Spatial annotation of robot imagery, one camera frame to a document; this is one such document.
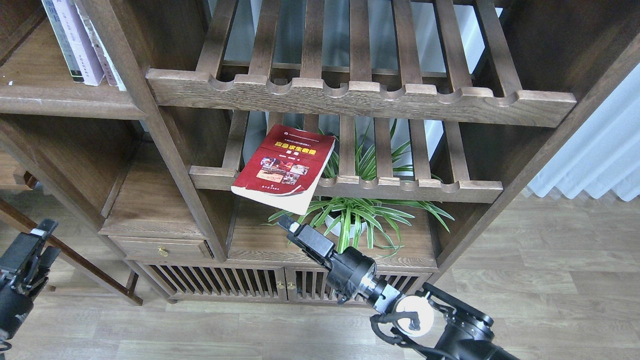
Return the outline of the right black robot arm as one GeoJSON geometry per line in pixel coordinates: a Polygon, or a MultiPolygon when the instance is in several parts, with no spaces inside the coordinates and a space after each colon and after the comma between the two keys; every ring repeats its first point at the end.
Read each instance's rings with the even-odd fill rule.
{"type": "Polygon", "coordinates": [[[377,276],[377,264],[353,247],[343,252],[309,224],[281,215],[286,237],[327,269],[327,284],[342,305],[356,296],[375,309],[373,332],[393,346],[409,348],[427,360],[512,360],[514,355],[493,343],[493,319],[432,284],[414,294],[377,276]]]}

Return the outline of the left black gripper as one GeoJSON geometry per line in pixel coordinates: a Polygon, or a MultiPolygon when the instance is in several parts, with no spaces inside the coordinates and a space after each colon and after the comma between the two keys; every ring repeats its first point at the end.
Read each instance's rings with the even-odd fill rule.
{"type": "Polygon", "coordinates": [[[50,267],[61,250],[45,244],[57,227],[55,219],[43,219],[30,233],[21,232],[1,257],[2,341],[12,339],[18,332],[48,282],[50,267]]]}

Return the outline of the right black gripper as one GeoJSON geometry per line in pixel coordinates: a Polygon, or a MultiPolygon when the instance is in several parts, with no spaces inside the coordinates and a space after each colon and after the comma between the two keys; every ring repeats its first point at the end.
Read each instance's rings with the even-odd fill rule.
{"type": "Polygon", "coordinates": [[[335,251],[335,244],[310,225],[301,225],[290,215],[278,219],[286,237],[295,237],[295,244],[306,255],[327,269],[327,284],[335,290],[337,303],[342,305],[358,295],[369,299],[376,291],[377,265],[375,260],[349,246],[342,253],[335,251]]]}

